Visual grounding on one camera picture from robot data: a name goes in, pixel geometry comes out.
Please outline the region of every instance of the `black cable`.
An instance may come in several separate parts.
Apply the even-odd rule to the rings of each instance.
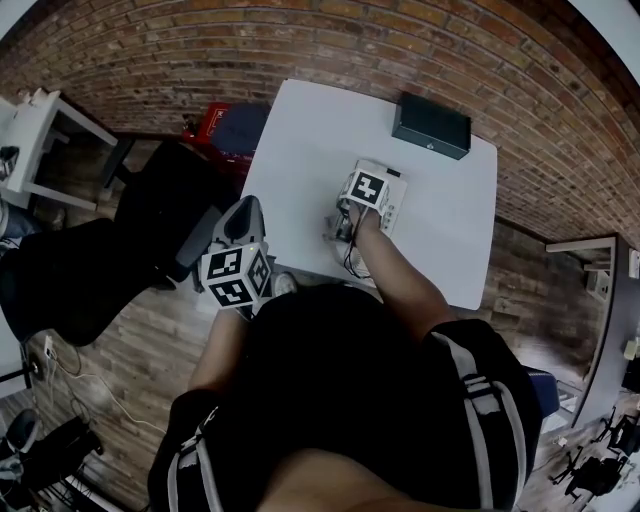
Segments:
[[[356,223],[356,226],[355,226],[355,228],[353,230],[353,233],[351,235],[351,240],[349,242],[349,247],[347,248],[347,251],[345,252],[345,257],[344,257],[344,261],[342,262],[342,266],[353,277],[356,277],[358,279],[368,279],[369,277],[371,277],[370,275],[360,275],[355,270],[355,268],[353,267],[353,261],[351,260],[351,253],[353,252],[353,248],[355,246],[355,241],[356,241],[356,237],[358,236],[358,231],[360,230],[360,226],[362,225],[362,222],[363,222],[365,216],[369,212],[369,207],[368,206],[364,207],[364,212],[363,212],[363,210],[360,208],[360,205],[358,203],[352,203],[351,207],[353,207],[353,206],[358,208],[358,212],[359,212],[358,222]]]

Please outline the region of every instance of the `red box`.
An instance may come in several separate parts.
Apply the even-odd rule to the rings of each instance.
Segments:
[[[251,162],[253,161],[253,155],[236,155],[219,151],[210,142],[211,134],[215,131],[216,125],[231,106],[231,103],[211,103],[200,123],[198,133],[194,135],[191,131],[185,129],[182,132],[182,138],[206,156],[211,162],[215,163],[221,172],[234,174],[236,178],[244,181],[249,172]]]

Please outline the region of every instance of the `forearm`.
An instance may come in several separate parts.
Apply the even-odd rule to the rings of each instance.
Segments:
[[[189,380],[189,389],[224,391],[228,387],[242,356],[247,326],[247,321],[233,309],[218,312],[209,341]]]
[[[444,296],[411,265],[377,227],[358,233],[357,247],[384,303],[416,341],[436,325],[454,320]]]

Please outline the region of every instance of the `shoe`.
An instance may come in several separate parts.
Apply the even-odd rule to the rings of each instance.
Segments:
[[[298,283],[296,283],[295,278],[289,272],[278,274],[273,286],[273,294],[275,297],[280,297],[286,293],[296,293],[297,291]]]

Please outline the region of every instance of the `white cube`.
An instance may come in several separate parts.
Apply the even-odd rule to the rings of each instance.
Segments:
[[[202,256],[202,285],[220,309],[255,304],[269,285],[266,242],[223,249]]]
[[[338,203],[345,200],[368,206],[383,215],[389,200],[389,180],[358,168],[349,174],[338,196]]]

